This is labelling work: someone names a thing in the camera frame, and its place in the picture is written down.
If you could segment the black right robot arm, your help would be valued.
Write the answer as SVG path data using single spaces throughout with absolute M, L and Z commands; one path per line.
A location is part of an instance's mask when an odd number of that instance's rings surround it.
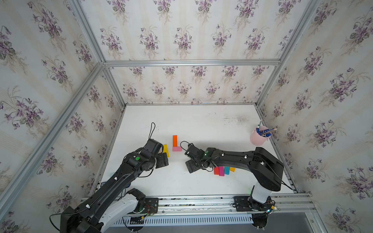
M 256 178 L 252 200 L 264 204 L 272 192 L 279 192 L 283 183 L 284 164 L 262 147 L 251 151 L 226 151 L 217 148 L 202 150 L 188 144 L 185 155 L 189 173 L 207 168 L 230 167 L 251 172 Z

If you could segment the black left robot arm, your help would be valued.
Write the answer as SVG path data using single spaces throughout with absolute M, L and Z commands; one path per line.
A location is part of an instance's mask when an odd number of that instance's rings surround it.
M 122 160 L 117 171 L 91 197 L 76 208 L 68 207 L 60 215 L 61 233 L 103 233 L 120 217 L 133 212 L 144 194 L 132 189 L 121 200 L 119 194 L 138 178 L 142 172 L 168 165 L 164 146 L 149 139 L 144 147 Z

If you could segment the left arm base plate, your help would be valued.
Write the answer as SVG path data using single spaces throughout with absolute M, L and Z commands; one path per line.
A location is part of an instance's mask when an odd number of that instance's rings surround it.
M 158 212 L 159 198 L 145 198 L 138 202 L 137 207 L 130 214 L 145 215 Z

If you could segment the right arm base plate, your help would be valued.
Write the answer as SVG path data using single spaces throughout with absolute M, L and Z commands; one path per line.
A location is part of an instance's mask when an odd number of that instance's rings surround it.
M 237 212 L 269 213 L 275 208 L 275 201 L 268 197 L 264 203 L 259 203 L 251 196 L 235 196 L 233 207 Z

